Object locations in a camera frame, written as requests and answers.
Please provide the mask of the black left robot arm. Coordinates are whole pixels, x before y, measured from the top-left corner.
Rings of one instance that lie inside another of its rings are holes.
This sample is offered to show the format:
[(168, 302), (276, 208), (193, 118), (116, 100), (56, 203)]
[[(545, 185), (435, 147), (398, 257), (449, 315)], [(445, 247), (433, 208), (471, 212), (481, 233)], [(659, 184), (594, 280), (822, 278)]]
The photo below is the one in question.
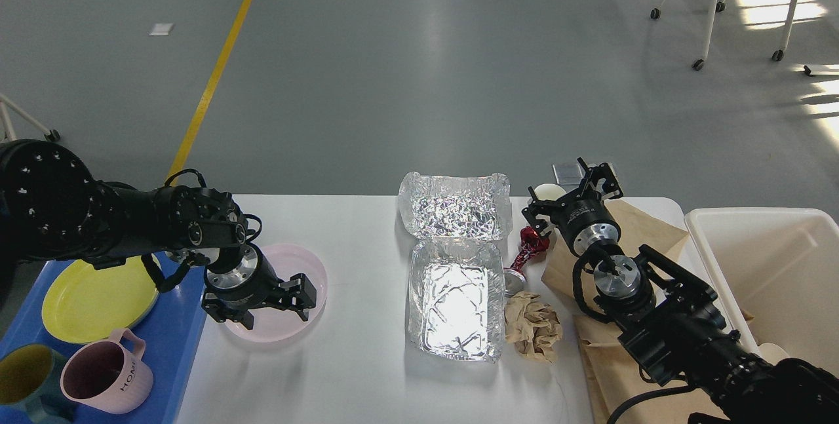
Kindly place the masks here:
[(216, 322), (252, 329), (254, 310), (293, 311), (304, 321), (317, 306), (307, 275), (278, 277), (255, 245), (258, 217), (227, 191), (174, 184), (152, 191), (95, 180), (60, 144), (22, 138), (2, 143), (2, 255), (13, 261), (83, 260), (96, 269), (139, 257), (160, 293), (192, 269), (203, 271), (201, 307)]

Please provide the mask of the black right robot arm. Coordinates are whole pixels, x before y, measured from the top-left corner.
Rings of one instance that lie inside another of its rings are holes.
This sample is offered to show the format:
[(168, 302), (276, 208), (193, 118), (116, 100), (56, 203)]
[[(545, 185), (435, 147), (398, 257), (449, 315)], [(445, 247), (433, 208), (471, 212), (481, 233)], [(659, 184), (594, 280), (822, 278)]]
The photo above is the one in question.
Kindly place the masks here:
[(572, 295), (579, 310), (617, 325), (641, 378), (658, 385), (621, 403), (608, 422), (641, 402), (695, 389), (723, 411), (724, 423), (837, 422), (836, 376), (799, 358), (770, 364), (746, 352), (740, 332), (725, 334), (707, 282), (647, 244), (627, 256), (605, 205), (623, 196), (611, 164), (577, 163), (582, 177), (575, 190), (530, 187), (522, 215), (540, 238), (558, 230), (576, 257)]

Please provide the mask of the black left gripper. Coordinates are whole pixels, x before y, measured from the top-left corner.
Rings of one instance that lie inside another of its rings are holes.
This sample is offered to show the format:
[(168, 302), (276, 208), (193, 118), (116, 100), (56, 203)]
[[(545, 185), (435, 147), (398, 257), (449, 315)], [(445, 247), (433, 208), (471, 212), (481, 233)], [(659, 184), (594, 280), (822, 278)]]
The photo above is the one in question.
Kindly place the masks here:
[(309, 322), (309, 312), (317, 306), (317, 288), (306, 274), (279, 280), (263, 252), (253, 244), (222, 250), (215, 264), (227, 271), (206, 269), (201, 307), (216, 322), (230, 320), (252, 330), (254, 315), (249, 310), (262, 307), (291, 311)]

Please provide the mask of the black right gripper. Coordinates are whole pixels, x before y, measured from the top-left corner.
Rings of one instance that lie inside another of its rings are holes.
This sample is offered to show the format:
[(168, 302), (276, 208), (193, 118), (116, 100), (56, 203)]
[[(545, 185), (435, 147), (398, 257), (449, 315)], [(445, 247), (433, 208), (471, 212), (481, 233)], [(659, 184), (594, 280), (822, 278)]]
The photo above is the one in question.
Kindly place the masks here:
[(522, 209), (522, 215), (541, 236), (547, 237), (557, 230), (558, 237), (564, 239), (570, 253), (578, 258), (591, 246), (611, 255), (621, 255), (618, 245), (621, 228), (603, 202), (623, 198), (623, 189), (612, 165), (589, 165), (583, 158), (576, 160), (583, 176), (575, 199), (563, 201), (564, 195), (554, 202), (539, 201), (534, 195), (534, 186), (528, 186), (530, 202)]

